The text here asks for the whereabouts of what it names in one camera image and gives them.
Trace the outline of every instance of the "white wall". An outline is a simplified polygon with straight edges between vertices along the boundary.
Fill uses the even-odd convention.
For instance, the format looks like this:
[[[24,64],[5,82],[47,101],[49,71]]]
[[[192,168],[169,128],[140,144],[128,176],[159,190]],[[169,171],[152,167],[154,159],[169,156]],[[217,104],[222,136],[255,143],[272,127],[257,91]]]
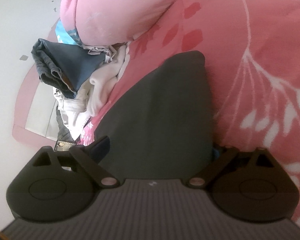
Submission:
[[[0,0],[0,229],[13,219],[6,189],[37,150],[19,144],[11,135],[17,93],[34,63],[31,48],[38,38],[47,37],[59,17],[60,1]],[[28,60],[19,60],[22,55]]]

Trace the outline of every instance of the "screw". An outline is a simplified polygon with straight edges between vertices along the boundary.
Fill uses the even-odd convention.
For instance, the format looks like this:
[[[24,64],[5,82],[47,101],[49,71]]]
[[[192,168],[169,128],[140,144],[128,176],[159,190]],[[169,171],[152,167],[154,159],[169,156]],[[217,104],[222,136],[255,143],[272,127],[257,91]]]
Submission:
[[[204,184],[205,184],[205,181],[204,181],[204,179],[202,179],[202,178],[192,178],[192,179],[189,180],[189,183],[190,183],[192,186],[197,186],[197,187],[199,187],[199,186],[204,185]]]
[[[101,183],[105,186],[113,186],[117,183],[115,178],[106,177],[101,180]]]

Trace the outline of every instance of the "pink bedding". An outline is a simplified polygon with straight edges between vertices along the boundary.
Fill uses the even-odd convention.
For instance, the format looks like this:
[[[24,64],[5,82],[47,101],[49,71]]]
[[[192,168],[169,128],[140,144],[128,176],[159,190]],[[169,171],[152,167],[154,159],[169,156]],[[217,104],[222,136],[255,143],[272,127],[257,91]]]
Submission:
[[[264,146],[300,190],[300,0],[177,0],[130,44],[130,61],[109,102],[82,134],[169,56],[199,50],[213,94],[214,140]],[[300,226],[300,202],[293,216]]]

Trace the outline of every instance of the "light blue cloth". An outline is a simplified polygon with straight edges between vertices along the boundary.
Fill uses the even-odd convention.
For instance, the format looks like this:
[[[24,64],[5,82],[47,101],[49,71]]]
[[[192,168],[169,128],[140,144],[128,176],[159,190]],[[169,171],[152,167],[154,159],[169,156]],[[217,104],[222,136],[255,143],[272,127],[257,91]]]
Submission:
[[[65,43],[70,45],[78,45],[74,39],[66,32],[61,20],[58,21],[56,26],[56,35],[59,43]]]

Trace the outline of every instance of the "white panel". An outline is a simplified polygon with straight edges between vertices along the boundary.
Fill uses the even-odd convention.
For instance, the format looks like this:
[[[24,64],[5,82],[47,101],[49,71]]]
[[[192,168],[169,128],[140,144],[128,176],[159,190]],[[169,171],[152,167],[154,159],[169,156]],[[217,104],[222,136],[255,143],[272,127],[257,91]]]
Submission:
[[[30,107],[25,128],[46,136],[55,102],[52,87],[40,82]]]
[[[57,108],[58,102],[56,101],[54,106],[53,106],[53,111],[50,117],[50,122],[48,125],[48,130],[46,137],[48,139],[57,141],[58,140],[58,132],[59,132],[59,126],[57,122],[57,113],[56,113],[56,108]]]

